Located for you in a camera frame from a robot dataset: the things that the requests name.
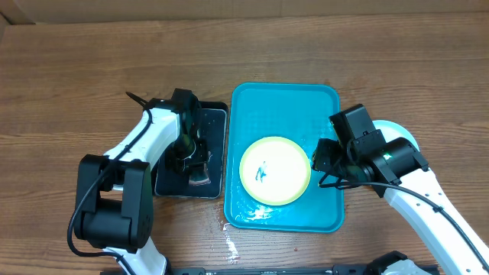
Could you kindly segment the green and orange sponge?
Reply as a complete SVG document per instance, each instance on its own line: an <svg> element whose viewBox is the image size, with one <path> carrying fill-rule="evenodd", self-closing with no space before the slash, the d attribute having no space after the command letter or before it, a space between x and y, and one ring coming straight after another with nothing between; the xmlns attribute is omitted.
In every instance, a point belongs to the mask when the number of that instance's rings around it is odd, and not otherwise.
<svg viewBox="0 0 489 275"><path fill-rule="evenodd" d="M189 184L201 186L210 184L208 170L209 154L206 150L196 153L188 163Z"/></svg>

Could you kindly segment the yellow-green plate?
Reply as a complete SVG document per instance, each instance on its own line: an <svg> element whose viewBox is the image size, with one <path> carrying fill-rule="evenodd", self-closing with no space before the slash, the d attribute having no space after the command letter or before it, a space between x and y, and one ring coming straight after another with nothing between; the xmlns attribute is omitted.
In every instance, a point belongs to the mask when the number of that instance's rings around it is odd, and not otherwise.
<svg viewBox="0 0 489 275"><path fill-rule="evenodd" d="M241 157L239 177L253 199L281 206L296 201L306 191L312 168L305 151L284 137L263 137Z"/></svg>

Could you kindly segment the light blue plate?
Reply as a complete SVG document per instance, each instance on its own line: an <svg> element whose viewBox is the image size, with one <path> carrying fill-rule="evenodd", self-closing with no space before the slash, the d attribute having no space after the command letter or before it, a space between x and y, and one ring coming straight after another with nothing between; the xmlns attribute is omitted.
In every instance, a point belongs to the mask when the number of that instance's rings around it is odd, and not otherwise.
<svg viewBox="0 0 489 275"><path fill-rule="evenodd" d="M420 150L415 137L402 125L386 120L374 120L373 124L377 130L382 132L386 142L397 138L406 138L417 150Z"/></svg>

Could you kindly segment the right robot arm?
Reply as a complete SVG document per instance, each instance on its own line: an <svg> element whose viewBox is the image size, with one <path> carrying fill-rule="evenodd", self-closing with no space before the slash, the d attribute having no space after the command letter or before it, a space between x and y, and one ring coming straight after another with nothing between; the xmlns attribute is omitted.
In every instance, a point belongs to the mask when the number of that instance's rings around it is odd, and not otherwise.
<svg viewBox="0 0 489 275"><path fill-rule="evenodd" d="M488 247L443 192L429 162L407 138L387 141L367 109L355 105L329 118L335 140L322 138L312 169L321 188L370 186L401 214L447 274L486 274ZM335 182L325 178L333 176Z"/></svg>

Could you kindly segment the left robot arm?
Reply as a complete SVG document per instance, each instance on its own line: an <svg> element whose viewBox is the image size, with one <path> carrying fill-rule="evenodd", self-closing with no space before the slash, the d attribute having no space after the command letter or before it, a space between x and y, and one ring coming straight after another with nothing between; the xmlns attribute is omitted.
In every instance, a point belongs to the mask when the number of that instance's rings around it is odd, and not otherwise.
<svg viewBox="0 0 489 275"><path fill-rule="evenodd" d="M168 100L130 93L143 108L141 120L116 147L81 159L76 204L66 240L79 257L112 257L127 274L166 274L168 260L151 239L154 181L209 181L209 152L199 136L202 106L188 89Z"/></svg>

